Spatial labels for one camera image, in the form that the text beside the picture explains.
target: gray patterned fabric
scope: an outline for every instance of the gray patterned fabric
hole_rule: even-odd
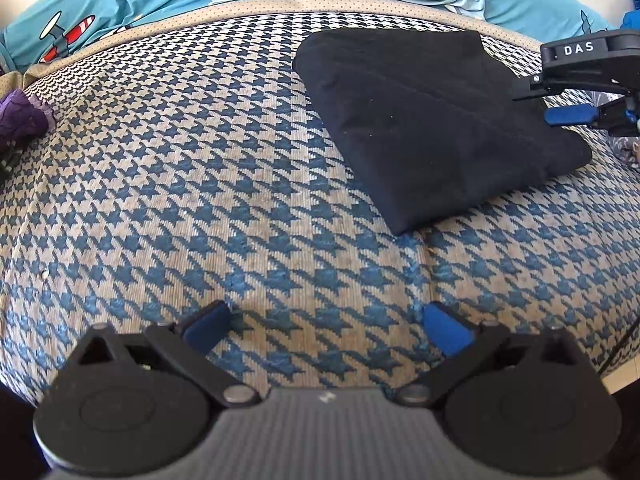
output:
[[[263,392],[411,380],[440,359],[415,323],[431,300],[514,330],[560,321],[603,362],[638,310],[639,175],[580,129],[594,160],[577,174],[393,237],[290,69],[330,27],[454,30],[235,18],[112,48],[28,89],[58,127],[0,199],[4,383],[36,401],[89,325],[133,332],[216,298],[237,313],[210,357]],[[539,69],[538,54],[483,41],[517,74]],[[637,351],[634,339],[620,360]]]

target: houndstooth fabric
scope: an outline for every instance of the houndstooth fabric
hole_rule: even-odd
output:
[[[638,310],[639,176],[581,129],[594,160],[576,174],[393,237],[290,68],[304,38],[337,27],[455,30],[370,14],[235,18],[29,88],[58,127],[1,197],[4,383],[36,401],[91,324],[134,332],[216,298],[236,316],[210,358],[263,392],[411,380],[441,357],[415,323],[431,300],[520,331],[559,320],[603,362]],[[540,67],[483,41],[519,75]],[[633,340],[620,360],[637,351]]]

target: bed cover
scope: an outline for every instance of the bed cover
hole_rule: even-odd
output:
[[[540,66],[537,43],[420,6],[246,0],[10,81],[58,126],[0,197],[3,383],[37,402],[91,324],[135,332],[217,298],[234,332],[210,358],[263,393],[411,380],[441,359],[415,322],[431,300],[517,331],[561,322],[606,359],[638,311],[640,178],[582,128],[577,173],[393,237],[290,68],[332,27],[476,28],[517,74]]]

